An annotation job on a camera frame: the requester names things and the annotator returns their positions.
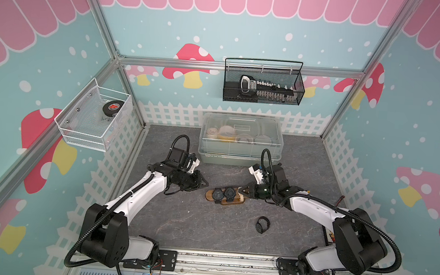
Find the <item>large black digital watch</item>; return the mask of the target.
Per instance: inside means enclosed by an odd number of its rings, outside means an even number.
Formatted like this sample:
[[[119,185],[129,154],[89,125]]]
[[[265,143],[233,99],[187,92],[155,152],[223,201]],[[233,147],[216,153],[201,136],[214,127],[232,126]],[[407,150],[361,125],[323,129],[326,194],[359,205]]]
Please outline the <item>large black digital watch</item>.
[[[224,191],[224,198],[226,202],[233,202],[236,197],[236,191],[232,187],[226,187]]]

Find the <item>wooden watch stand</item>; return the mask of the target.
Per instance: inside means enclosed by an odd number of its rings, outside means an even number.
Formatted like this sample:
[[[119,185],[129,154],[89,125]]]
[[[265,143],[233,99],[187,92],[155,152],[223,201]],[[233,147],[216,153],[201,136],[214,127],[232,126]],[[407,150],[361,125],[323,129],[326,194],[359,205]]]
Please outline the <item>wooden watch stand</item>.
[[[244,196],[236,188],[216,188],[206,192],[205,198],[209,202],[224,205],[238,205],[245,202]]]

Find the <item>black rugged sport watch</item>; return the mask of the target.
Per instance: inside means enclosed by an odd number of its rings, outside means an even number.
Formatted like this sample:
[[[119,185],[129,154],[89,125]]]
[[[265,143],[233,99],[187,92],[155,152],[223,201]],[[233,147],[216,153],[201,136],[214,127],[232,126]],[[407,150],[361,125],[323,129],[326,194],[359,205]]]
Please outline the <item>black rugged sport watch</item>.
[[[216,204],[221,204],[224,199],[223,190],[221,188],[214,189],[211,197]]]

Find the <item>beige strap watch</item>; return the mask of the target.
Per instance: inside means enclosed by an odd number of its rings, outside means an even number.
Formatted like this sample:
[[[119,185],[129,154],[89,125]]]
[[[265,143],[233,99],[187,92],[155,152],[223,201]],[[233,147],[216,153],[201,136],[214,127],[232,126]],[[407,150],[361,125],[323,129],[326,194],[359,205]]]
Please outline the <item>beige strap watch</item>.
[[[238,195],[239,195],[239,201],[241,203],[243,203],[245,201],[245,199],[246,199],[244,193],[241,192],[241,191],[238,191]]]

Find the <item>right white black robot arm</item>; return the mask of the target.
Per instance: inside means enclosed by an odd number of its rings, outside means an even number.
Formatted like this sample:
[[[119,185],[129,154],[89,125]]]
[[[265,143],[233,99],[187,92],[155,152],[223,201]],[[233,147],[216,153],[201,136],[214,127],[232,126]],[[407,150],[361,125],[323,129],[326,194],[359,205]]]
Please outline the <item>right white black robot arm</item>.
[[[365,210],[342,209],[290,185],[281,164],[272,161],[269,149],[264,149],[260,163],[250,168],[255,183],[241,188],[244,196],[305,215],[335,237],[331,245],[302,252],[296,262],[297,275],[323,271],[390,274],[401,267],[403,257],[397,244],[372,223]]]

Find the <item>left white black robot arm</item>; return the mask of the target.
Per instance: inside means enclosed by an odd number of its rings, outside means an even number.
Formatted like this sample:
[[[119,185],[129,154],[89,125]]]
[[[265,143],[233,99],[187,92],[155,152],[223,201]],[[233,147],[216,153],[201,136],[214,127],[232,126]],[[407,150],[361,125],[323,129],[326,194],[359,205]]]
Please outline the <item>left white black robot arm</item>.
[[[158,266],[159,243],[147,236],[131,237],[129,225],[158,194],[192,192],[209,185],[197,168],[200,161],[190,153],[190,145],[187,135],[177,136],[165,160],[148,165],[145,175],[130,189],[103,205],[90,206],[79,238],[64,258],[64,266],[100,263],[118,269],[128,262],[148,269]],[[171,186],[178,189],[172,192]]]

